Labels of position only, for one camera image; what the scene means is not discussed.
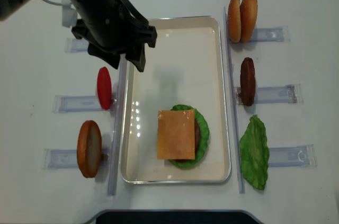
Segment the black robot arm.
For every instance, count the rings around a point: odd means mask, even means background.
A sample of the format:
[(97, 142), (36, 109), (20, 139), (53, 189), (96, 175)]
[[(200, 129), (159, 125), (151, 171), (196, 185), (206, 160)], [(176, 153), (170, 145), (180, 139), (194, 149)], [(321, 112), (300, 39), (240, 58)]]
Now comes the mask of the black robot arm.
[[(1, 0), (1, 21), (29, 0)], [(156, 45), (157, 32), (129, 0), (70, 0), (80, 15), (72, 33), (89, 42), (88, 53), (118, 68), (121, 54), (144, 71), (145, 45)]]

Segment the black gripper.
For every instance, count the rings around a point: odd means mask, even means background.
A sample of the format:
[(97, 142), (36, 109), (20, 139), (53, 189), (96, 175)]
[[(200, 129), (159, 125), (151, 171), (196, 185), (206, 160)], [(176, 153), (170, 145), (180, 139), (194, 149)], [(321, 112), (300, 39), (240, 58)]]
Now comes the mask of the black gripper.
[(70, 0), (80, 18), (72, 26), (76, 39), (85, 39), (89, 55), (98, 57), (111, 67), (118, 69), (120, 51), (139, 72), (146, 64), (145, 46), (156, 45), (157, 32), (149, 25), (129, 0)]

